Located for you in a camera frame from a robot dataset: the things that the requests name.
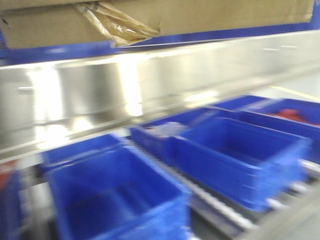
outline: plastic bin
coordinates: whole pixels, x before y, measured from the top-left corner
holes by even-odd
[[[242,108],[248,107],[252,104],[266,100],[267,98],[262,96],[245,95],[237,98],[229,99],[219,103],[210,104],[209,107],[216,107],[219,109],[238,111]]]
[[[122,146],[124,141],[124,139],[115,134],[106,134],[45,151],[42,153],[43,163],[41,164],[41,168],[44,172],[47,172],[63,167],[88,156]]]
[[[186,240],[186,187],[123,146],[48,171],[62,240]]]
[[[310,139],[217,118],[174,138],[177,167],[238,204],[262,212],[267,199],[306,174]]]
[[[19,172],[15,171],[0,191],[0,239],[20,240],[22,209],[19,191],[21,189]]]
[[[130,128],[131,138],[138,145],[155,155],[157,158],[163,160],[169,166],[172,166],[174,164],[174,160],[171,158],[171,136],[179,135],[187,128],[192,128],[200,123],[210,121],[212,117],[225,117],[226,114],[227,113],[225,112],[205,107],[185,111],[156,121],[133,126]],[[175,129],[170,133],[168,129],[164,129],[165,127],[163,127],[161,129],[164,133],[163,135],[151,131],[151,129],[156,126],[165,126],[168,123],[178,123],[181,128],[179,130],[174,126]]]
[[[263,104],[252,105],[244,111],[254,112],[258,114],[277,114],[283,109],[294,109],[309,123],[320,125],[320,103],[301,101],[296,99],[272,99],[263,102]]]
[[[242,122],[262,126],[269,129],[300,135],[313,140],[311,149],[305,156],[305,160],[320,164],[320,128],[317,126],[300,124],[281,118],[256,114],[253,112],[240,112],[237,119]]]

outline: storage bin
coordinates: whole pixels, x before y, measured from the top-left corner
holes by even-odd
[[[295,134],[312,139],[311,148],[304,159],[320,164],[320,128],[317,126],[300,124],[277,117],[256,114],[253,112],[240,112],[237,119],[242,122],[262,126],[269,129]]]
[[[21,189],[19,172],[9,177],[7,184],[0,191],[0,239],[20,240],[22,209],[19,191]]]
[[[71,164],[88,156],[117,148],[124,144],[124,139],[115,134],[106,134],[70,145],[62,146],[42,153],[44,172]]]
[[[174,160],[171,158],[171,136],[179,135],[187,128],[192,128],[198,124],[210,121],[211,118],[214,117],[224,117],[226,114],[228,113],[205,107],[181,112],[131,127],[131,138],[157,158],[163,160],[169,166],[172,166]],[[160,128],[158,132],[152,131],[155,127]]]
[[[297,110],[298,114],[301,115],[306,122],[309,122],[310,125],[312,124],[320,125],[320,103],[316,103],[316,102],[301,101],[301,100],[286,99],[286,98],[272,99],[272,100],[263,102],[263,104],[252,105],[248,108],[245,108],[244,111],[270,115],[270,114],[277,114],[284,109]]]
[[[306,174],[299,159],[310,140],[217,118],[174,138],[176,167],[238,204],[262,212],[267,199]]]
[[[62,240],[187,239],[190,192],[132,146],[45,175]]]
[[[209,107],[216,107],[219,109],[230,110],[230,111],[238,111],[242,108],[248,107],[252,104],[260,102],[262,100],[266,100],[267,98],[261,96],[254,95],[244,95],[240,97],[236,97],[233,99],[228,99],[226,101],[209,104]]]

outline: stainless steel rail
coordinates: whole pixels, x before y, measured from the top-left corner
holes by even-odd
[[[0,67],[0,164],[319,71],[320,31]]]

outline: cardboard box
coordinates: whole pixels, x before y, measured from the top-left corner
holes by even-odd
[[[12,49],[104,41],[71,3],[83,0],[2,0],[0,28]],[[135,20],[174,35],[307,23],[314,0],[109,0]]]

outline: torn plastic wrap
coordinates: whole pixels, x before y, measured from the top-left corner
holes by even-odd
[[[121,12],[106,1],[77,3],[75,7],[108,39],[114,46],[135,44],[160,35],[158,30]]]

